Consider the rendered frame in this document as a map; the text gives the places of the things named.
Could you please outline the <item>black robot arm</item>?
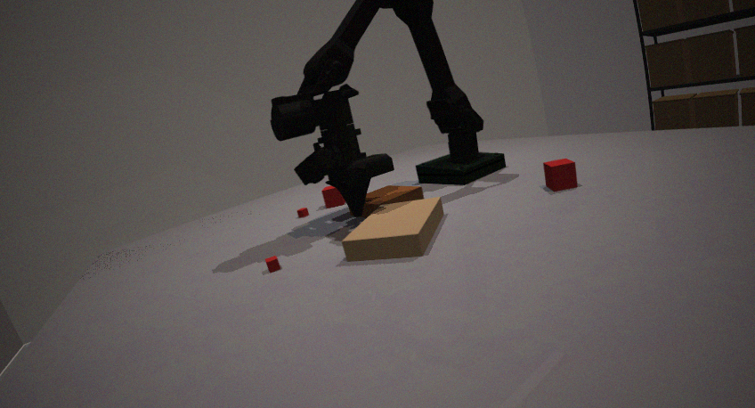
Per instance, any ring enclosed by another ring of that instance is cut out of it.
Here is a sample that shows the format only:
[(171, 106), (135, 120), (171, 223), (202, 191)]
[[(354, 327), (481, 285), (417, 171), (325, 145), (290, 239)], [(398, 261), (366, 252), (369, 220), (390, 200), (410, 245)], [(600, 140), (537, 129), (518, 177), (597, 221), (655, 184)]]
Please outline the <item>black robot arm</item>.
[[(442, 134), (448, 134), (451, 158), (469, 163), (485, 157), (478, 153), (476, 133), (483, 119), (472, 109), (451, 75), (440, 38), (432, 22), (433, 0), (356, 0), (333, 37), (305, 64), (304, 80), (296, 95), (273, 98), (272, 130), (279, 141), (353, 123), (349, 98), (359, 91), (343, 84), (353, 64), (353, 53), (379, 8), (394, 10), (410, 29), (425, 73), (433, 89), (426, 106)], [(328, 90), (339, 86), (336, 91)], [(322, 99), (314, 96), (324, 94)], [(334, 142), (314, 143), (314, 153), (294, 170), (304, 185), (316, 184), (333, 168), (345, 165)]]

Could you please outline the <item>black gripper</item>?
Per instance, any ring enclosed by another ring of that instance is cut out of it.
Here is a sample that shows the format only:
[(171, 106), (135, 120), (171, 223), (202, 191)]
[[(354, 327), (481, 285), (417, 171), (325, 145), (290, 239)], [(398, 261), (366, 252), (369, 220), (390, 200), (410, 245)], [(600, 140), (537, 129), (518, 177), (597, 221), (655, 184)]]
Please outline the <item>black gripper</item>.
[(324, 147), (324, 140), (330, 139), (341, 152), (345, 165), (331, 168), (326, 174), (329, 180), (325, 183), (337, 188), (353, 215), (359, 217), (362, 215), (370, 179), (393, 171), (394, 164), (386, 153), (366, 156), (366, 152), (360, 152), (356, 135), (361, 135), (361, 130), (354, 129), (354, 125), (349, 124), (323, 130), (321, 137), (317, 139)]

